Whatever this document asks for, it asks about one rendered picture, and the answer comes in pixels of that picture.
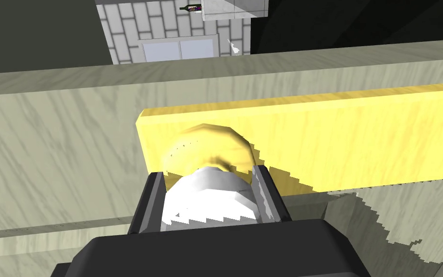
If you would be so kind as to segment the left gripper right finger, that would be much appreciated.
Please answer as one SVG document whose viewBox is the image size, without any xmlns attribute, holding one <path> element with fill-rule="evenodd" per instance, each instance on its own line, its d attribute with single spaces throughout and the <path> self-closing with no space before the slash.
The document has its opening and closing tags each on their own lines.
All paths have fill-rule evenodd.
<svg viewBox="0 0 443 277">
<path fill-rule="evenodd" d="M 253 166 L 251 187 L 260 213 L 260 222 L 292 220 L 266 166 Z"/>
</svg>

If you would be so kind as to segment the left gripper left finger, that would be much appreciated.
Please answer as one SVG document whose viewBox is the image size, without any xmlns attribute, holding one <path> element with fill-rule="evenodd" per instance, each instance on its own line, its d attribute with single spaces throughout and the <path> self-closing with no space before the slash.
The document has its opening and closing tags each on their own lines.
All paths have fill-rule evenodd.
<svg viewBox="0 0 443 277">
<path fill-rule="evenodd" d="M 148 175 L 127 234 L 160 232 L 166 185 L 163 172 Z"/>
</svg>

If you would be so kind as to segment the yellow and white round knob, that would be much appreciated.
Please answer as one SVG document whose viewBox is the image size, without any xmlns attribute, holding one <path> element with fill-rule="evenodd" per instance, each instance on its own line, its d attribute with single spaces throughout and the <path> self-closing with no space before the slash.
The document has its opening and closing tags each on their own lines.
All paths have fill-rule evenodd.
<svg viewBox="0 0 443 277">
<path fill-rule="evenodd" d="M 254 165 L 249 142 L 229 127 L 183 131 L 164 157 L 164 172 L 180 178 L 166 193 L 161 231 L 260 223 Z"/>
</svg>

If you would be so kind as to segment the yellow drawer front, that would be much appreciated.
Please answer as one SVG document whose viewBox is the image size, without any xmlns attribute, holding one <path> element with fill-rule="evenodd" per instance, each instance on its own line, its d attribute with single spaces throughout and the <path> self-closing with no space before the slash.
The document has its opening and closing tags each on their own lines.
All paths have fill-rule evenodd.
<svg viewBox="0 0 443 277">
<path fill-rule="evenodd" d="M 136 127 L 168 188 L 254 164 L 284 196 L 443 179 L 443 84 L 151 108 Z"/>
</svg>

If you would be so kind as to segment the white framed window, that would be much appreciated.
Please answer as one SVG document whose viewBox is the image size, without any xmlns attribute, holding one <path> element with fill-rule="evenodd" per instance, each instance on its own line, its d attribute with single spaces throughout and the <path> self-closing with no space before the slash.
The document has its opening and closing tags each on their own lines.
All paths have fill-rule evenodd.
<svg viewBox="0 0 443 277">
<path fill-rule="evenodd" d="M 138 47 L 142 63 L 220 56 L 219 34 L 141 39 L 138 41 Z"/>
</svg>

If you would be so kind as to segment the white wall cabinet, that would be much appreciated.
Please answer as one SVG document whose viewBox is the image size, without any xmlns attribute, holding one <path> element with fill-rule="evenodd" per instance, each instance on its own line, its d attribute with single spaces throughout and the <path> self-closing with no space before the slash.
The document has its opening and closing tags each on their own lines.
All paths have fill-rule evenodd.
<svg viewBox="0 0 443 277">
<path fill-rule="evenodd" d="M 269 0 L 200 0 L 179 10 L 200 14 L 203 21 L 251 19 L 268 16 Z"/>
</svg>

